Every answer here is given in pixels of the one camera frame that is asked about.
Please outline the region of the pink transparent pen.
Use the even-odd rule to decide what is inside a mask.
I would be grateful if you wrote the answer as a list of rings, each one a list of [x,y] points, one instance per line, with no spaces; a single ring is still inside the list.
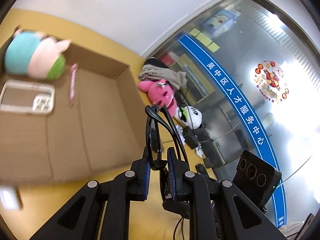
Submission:
[[[70,89],[69,89],[69,103],[73,106],[74,98],[75,98],[75,79],[76,72],[78,71],[78,64],[75,63],[71,66],[71,78],[70,78]]]

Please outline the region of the white panda plush toy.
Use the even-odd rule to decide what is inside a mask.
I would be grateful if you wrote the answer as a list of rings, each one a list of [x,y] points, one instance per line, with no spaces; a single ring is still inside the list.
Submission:
[[[174,118],[184,127],[189,127],[192,130],[202,126],[202,113],[191,106],[177,107]]]

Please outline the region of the white earbuds case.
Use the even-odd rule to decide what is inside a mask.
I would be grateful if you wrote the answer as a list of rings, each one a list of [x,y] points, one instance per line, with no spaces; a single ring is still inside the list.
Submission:
[[[6,210],[19,210],[23,206],[18,190],[13,186],[2,185],[0,188],[0,198]]]

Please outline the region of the pink plush toy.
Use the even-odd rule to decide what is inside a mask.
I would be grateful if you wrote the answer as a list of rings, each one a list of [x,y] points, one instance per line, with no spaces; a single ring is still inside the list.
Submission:
[[[138,89],[147,94],[150,102],[158,107],[167,107],[171,117],[176,113],[177,102],[174,97],[175,91],[169,85],[167,80],[160,79],[156,81],[140,81]]]

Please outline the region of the black sunglasses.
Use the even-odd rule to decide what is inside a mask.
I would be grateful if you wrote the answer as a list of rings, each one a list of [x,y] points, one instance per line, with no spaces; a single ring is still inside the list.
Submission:
[[[145,129],[145,143],[151,169],[159,171],[167,165],[167,161],[163,159],[165,142],[172,142],[174,144],[177,158],[185,161],[189,167],[189,160],[182,139],[167,107],[147,105],[145,113],[148,116]]]

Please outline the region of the pig plush toy green snout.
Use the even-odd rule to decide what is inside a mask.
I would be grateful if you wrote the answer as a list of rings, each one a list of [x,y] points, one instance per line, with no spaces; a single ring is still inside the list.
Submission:
[[[17,27],[4,55],[4,68],[10,75],[37,80],[56,80],[64,72],[63,53],[71,40],[57,40],[41,31]]]

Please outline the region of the grey printed cloth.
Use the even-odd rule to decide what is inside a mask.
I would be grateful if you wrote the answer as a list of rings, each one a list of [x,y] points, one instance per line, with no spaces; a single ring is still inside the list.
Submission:
[[[166,64],[157,58],[148,58],[138,74],[141,81],[165,79],[175,90],[187,87],[186,72],[171,70]]]

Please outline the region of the white clear phone case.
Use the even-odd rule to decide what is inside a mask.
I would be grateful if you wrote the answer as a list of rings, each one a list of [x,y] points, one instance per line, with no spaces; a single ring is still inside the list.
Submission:
[[[1,112],[48,115],[53,111],[54,101],[52,85],[8,80],[1,91]]]

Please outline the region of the brown cardboard box tray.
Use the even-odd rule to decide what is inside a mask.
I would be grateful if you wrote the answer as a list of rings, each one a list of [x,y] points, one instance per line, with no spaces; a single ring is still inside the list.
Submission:
[[[71,44],[67,66],[78,64],[75,98],[71,70],[51,82],[47,115],[1,113],[1,184],[78,180],[127,165],[144,147],[144,102],[136,87],[142,59],[105,43],[102,52]]]

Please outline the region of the black power adapter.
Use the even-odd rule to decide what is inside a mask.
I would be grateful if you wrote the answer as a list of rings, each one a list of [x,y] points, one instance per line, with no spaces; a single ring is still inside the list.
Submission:
[[[183,137],[185,139],[185,143],[194,150],[199,146],[199,143],[201,142],[201,129],[191,129],[189,126],[186,126],[183,130]]]

